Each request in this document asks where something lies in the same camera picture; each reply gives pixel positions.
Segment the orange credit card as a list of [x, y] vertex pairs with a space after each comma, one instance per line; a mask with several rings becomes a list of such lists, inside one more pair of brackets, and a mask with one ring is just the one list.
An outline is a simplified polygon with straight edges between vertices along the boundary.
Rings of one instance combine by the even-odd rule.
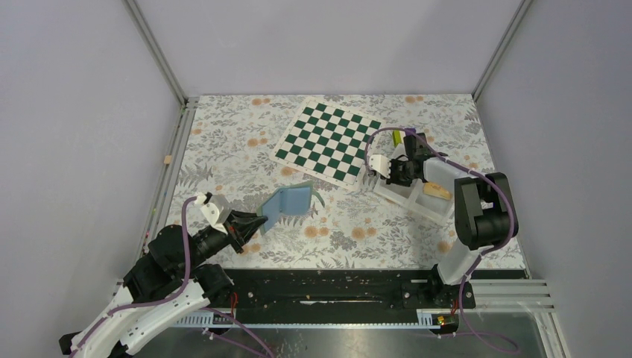
[[437, 183], [427, 182], [423, 184], [423, 193], [434, 198], [446, 201], [452, 199], [452, 193]]

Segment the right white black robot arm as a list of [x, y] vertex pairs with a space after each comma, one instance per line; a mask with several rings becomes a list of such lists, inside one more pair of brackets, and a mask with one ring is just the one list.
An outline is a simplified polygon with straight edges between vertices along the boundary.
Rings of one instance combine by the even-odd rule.
[[456, 299], [459, 287], [468, 281], [481, 258], [518, 234], [519, 222], [505, 174], [483, 175], [467, 169], [430, 148], [423, 134], [404, 132], [405, 153], [390, 160], [386, 184], [437, 183], [454, 200], [458, 240], [432, 268], [425, 289], [432, 304], [446, 307]]

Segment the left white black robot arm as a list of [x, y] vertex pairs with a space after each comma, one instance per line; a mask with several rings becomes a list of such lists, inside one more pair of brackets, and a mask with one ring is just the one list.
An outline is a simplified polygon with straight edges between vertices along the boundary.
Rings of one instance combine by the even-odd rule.
[[207, 226], [189, 237], [191, 272], [185, 284], [183, 228], [164, 227], [149, 252], [124, 276], [106, 311], [81, 332], [59, 339], [72, 357], [133, 357], [179, 319], [204, 307], [235, 306], [233, 282], [219, 264], [206, 260], [226, 247], [241, 252], [267, 217], [232, 211], [226, 233]]

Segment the green leather card holder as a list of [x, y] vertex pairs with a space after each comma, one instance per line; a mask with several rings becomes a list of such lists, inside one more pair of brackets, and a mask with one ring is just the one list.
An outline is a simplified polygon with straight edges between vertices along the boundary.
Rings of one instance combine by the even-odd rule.
[[280, 186], [257, 208], [258, 216], [265, 216], [267, 221], [260, 227], [260, 233], [266, 234], [281, 216], [303, 216], [312, 207], [312, 199], [316, 198], [324, 207], [322, 196], [315, 190], [314, 182]]

